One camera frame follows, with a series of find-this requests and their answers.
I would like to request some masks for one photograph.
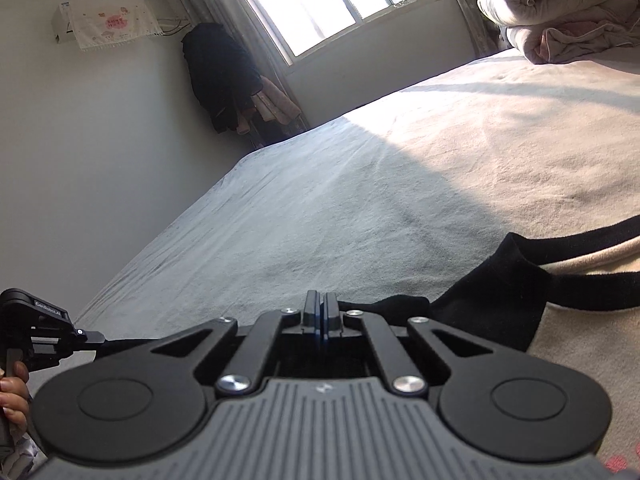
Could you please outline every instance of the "ribbed gray plate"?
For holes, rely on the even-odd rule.
[[[96,435],[96,446],[100,446]],[[426,402],[388,393],[377,378],[271,380],[222,402],[204,430],[155,462],[89,468],[50,460],[50,480],[602,480],[594,457],[511,464],[458,441]]]

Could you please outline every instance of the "black trim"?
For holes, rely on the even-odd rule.
[[[592,312],[635,308],[640,306],[640,272],[554,276],[547,301]]]
[[[570,260],[595,253],[640,236],[640,215],[617,224],[559,238],[530,240],[510,233],[524,258],[535,265]]]

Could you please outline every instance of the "finger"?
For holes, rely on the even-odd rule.
[[[0,394],[0,406],[11,408],[18,412],[29,413],[29,403],[16,394]]]
[[[29,382],[29,369],[22,361],[16,361],[14,363],[14,374],[16,377],[20,377],[25,383]]]
[[[27,417],[23,412],[17,412],[11,408],[4,408],[4,415],[10,423],[18,427],[21,434],[27,431]]]
[[[5,394],[20,395],[29,399],[29,389],[24,381],[18,377],[5,377],[0,380],[0,392]]]

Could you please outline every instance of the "window frame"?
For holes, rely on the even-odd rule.
[[[353,5],[353,3],[351,3],[350,0],[342,0],[347,10],[355,20],[355,23],[353,23],[353,25],[350,25],[349,27],[345,27],[343,30],[338,31],[327,38],[324,38],[323,40],[319,41],[314,46],[308,48],[304,52],[301,52],[297,56],[293,53],[293,51],[289,47],[289,44],[287,43],[283,35],[278,30],[278,27],[275,25],[275,23],[269,16],[269,13],[264,9],[262,4],[260,3],[260,0],[245,0],[245,1],[254,12],[255,19],[265,29],[265,31],[273,41],[274,46],[276,46],[276,49],[282,55],[284,61],[287,63],[289,67],[293,67],[294,64],[296,64],[306,56],[309,56],[310,54],[318,51],[323,46],[331,43],[332,41],[335,41],[337,38],[340,38],[346,34],[349,34],[351,31],[357,28],[360,28],[362,25],[366,23],[372,22],[373,20],[376,20],[382,16],[385,16],[390,12],[394,12],[395,10],[406,7],[419,0],[403,0],[396,4],[393,3],[393,0],[385,0],[388,3],[387,7],[379,10],[378,12],[374,12],[372,15],[367,16],[366,18],[363,18],[360,15],[360,13],[358,12],[358,9]]]

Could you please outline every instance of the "electrical wire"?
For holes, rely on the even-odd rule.
[[[175,30],[175,32],[165,32],[162,35],[163,36],[174,36],[175,34],[178,34],[178,32],[180,32],[181,30],[184,30],[185,28],[189,27],[189,25],[191,25],[191,23],[187,23],[186,25],[183,25],[178,30],[172,29],[172,30]]]
[[[178,21],[178,24],[174,28],[171,28],[170,30],[163,30],[162,33],[163,34],[168,34],[170,32],[173,32],[176,28],[179,28],[181,25],[182,25],[182,20]]]

